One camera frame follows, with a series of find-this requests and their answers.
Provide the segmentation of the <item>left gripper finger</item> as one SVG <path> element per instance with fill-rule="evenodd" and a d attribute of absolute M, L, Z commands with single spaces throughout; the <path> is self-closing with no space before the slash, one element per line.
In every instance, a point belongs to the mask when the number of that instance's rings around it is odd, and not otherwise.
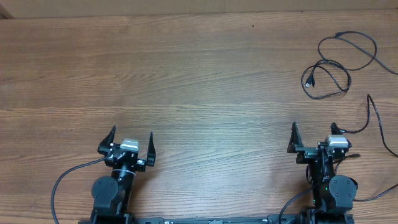
<path fill-rule="evenodd" d="M 112 150 L 111 144 L 114 141 L 115 133 L 116 133 L 116 126 L 113 126 L 109 134 L 100 142 L 98 146 L 99 154 L 108 155 L 111 152 Z"/>
<path fill-rule="evenodd" d="M 150 138 L 149 138 L 149 145 L 147 148 L 146 165 L 154 167 L 155 166 L 155 158 L 156 158 L 156 151 L 155 151 L 155 146 L 154 146 L 154 142 L 153 142 L 153 132 L 151 132 Z"/>

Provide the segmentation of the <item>black USB cable short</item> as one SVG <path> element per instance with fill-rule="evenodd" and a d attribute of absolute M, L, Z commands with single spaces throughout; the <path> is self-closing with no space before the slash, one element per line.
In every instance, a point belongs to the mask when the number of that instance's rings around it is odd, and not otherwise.
<path fill-rule="evenodd" d="M 361 36 L 362 39 L 366 39 L 366 42 L 369 42 L 371 45 L 371 50 L 366 50 L 364 47 L 361 47 L 354 41 L 346 38 L 346 36 L 349 35 L 358 35 Z M 317 51 L 322 60 L 335 60 L 339 61 L 339 63 L 343 63 L 341 59 L 343 59 L 344 56 L 337 56 L 337 54 L 348 53 L 349 56 L 354 57 L 356 56 L 356 53 L 362 54 L 364 56 L 362 64 L 355 67 L 345 66 L 347 71 L 350 72 L 362 70 L 369 66 L 372 62 L 376 62 L 387 72 L 397 75 L 397 71 L 389 68 L 378 59 L 378 46 L 376 40 L 364 32 L 353 30 L 337 32 L 332 36 L 325 37 L 319 41 L 317 45 Z"/>

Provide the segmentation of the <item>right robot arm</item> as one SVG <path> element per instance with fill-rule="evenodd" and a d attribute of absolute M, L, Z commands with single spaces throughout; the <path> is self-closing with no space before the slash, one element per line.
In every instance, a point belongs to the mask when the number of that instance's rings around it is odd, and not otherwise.
<path fill-rule="evenodd" d="M 296 163 L 308 165 L 310 188 L 294 197 L 307 193 L 313 195 L 313 206 L 302 210 L 289 223 L 353 223 L 347 211 L 353 208 L 358 183 L 345 175 L 338 175 L 334 162 L 346 157 L 351 143 L 331 125 L 331 134 L 315 147 L 306 147 L 302 142 L 296 122 L 292 123 L 287 152 L 297 156 Z"/>

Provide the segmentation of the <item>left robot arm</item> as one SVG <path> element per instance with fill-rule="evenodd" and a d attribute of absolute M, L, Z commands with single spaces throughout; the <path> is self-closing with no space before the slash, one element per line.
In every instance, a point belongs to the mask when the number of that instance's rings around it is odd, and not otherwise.
<path fill-rule="evenodd" d="M 115 133 L 116 128 L 112 128 L 98 146 L 98 153 L 104 156 L 105 165 L 112 171 L 92 185 L 93 209 L 90 218 L 82 223 L 134 223 L 134 216 L 127 208 L 136 173 L 155 165 L 153 134 L 150 134 L 147 157 L 140 159 L 139 141 L 124 139 L 117 144 L 114 142 Z"/>

